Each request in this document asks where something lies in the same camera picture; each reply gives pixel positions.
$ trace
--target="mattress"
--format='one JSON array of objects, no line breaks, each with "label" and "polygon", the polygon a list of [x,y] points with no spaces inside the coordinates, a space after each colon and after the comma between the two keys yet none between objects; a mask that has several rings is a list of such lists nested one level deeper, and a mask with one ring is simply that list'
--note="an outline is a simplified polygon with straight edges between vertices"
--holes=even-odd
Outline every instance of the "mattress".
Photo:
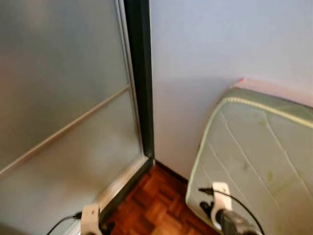
[{"label": "mattress", "polygon": [[[313,234],[313,109],[235,87],[218,103],[206,125],[186,195],[188,207],[212,197],[198,188],[226,182],[260,221],[267,235]],[[251,223],[236,202],[238,212]]]}]

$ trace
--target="wooden floor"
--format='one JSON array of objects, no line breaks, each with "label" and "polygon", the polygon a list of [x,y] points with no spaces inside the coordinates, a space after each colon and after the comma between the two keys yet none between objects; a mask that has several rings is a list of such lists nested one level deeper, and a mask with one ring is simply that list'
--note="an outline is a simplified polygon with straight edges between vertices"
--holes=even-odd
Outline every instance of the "wooden floor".
[{"label": "wooden floor", "polygon": [[155,166],[110,219],[113,235],[217,235],[187,208],[186,188]]}]

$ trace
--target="electrical wire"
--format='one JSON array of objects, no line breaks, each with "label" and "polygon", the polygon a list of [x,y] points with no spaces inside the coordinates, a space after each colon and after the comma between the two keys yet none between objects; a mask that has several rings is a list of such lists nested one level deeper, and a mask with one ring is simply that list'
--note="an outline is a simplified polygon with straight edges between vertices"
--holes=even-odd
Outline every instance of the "electrical wire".
[{"label": "electrical wire", "polygon": [[225,195],[227,197],[230,197],[231,199],[236,201],[239,205],[241,205],[251,215],[251,217],[253,218],[255,223],[258,225],[259,230],[261,231],[261,233],[263,235],[265,235],[265,233],[263,231],[263,228],[262,228],[261,224],[259,223],[258,219],[254,216],[254,214],[241,201],[239,201],[239,199],[237,199],[236,197],[234,197],[234,196],[232,196],[230,194],[227,194],[225,192],[218,191],[218,190],[215,190],[215,189],[212,189],[212,188],[200,188],[199,191],[205,192],[205,193],[210,194],[210,195],[213,195],[213,192],[216,192],[216,193],[223,194],[223,195]]},{"label": "electrical wire", "polygon": [[58,223],[56,223],[52,229],[50,229],[50,231],[46,234],[46,235],[49,235],[50,233],[52,233],[52,231],[59,225],[61,224],[63,221],[65,220],[68,220],[68,219],[81,219],[82,218],[82,212],[77,212],[76,214],[74,215],[70,215],[70,216],[67,216],[67,217],[64,217],[63,219],[61,219]]}]

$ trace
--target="frosted glass panel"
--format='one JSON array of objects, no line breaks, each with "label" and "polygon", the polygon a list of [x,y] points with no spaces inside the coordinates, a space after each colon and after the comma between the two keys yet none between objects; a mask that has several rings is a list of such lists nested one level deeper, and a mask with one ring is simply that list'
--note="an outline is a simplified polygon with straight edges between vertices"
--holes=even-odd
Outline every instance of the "frosted glass panel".
[{"label": "frosted glass panel", "polygon": [[140,156],[125,92],[0,180],[1,224],[42,235],[92,202]]},{"label": "frosted glass panel", "polygon": [[113,0],[0,2],[0,168],[127,84]]}]

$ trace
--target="power cord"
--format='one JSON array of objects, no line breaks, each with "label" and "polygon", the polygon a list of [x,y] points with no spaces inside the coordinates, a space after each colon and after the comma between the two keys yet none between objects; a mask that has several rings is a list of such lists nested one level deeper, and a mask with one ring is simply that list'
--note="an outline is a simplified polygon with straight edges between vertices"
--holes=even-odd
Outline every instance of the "power cord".
[{"label": "power cord", "polygon": [[82,218],[82,211],[80,212],[77,212],[76,214],[74,215],[71,215],[71,216],[67,216],[67,217],[64,217],[63,219],[61,219],[58,223],[56,223],[52,229],[50,229],[50,231],[46,234],[46,235],[49,235],[50,233],[52,233],[52,231],[59,225],[61,224],[63,221],[67,220],[67,219],[81,219]]},{"label": "power cord", "polygon": [[227,197],[230,197],[231,199],[236,201],[239,205],[241,205],[251,215],[251,217],[253,218],[255,223],[258,225],[260,232],[263,235],[265,235],[265,233],[263,231],[263,228],[262,228],[261,224],[259,223],[259,221],[257,220],[257,218],[254,216],[254,214],[241,201],[239,201],[239,199],[237,199],[236,197],[234,197],[234,196],[232,196],[230,194],[227,194],[227,193],[224,193],[222,191],[218,191],[218,190],[215,190],[215,189],[212,189],[212,188],[200,188],[199,191],[204,192],[204,193],[209,194],[209,195],[212,195],[212,196],[216,192],[216,193],[223,194],[223,195],[225,195]]}]

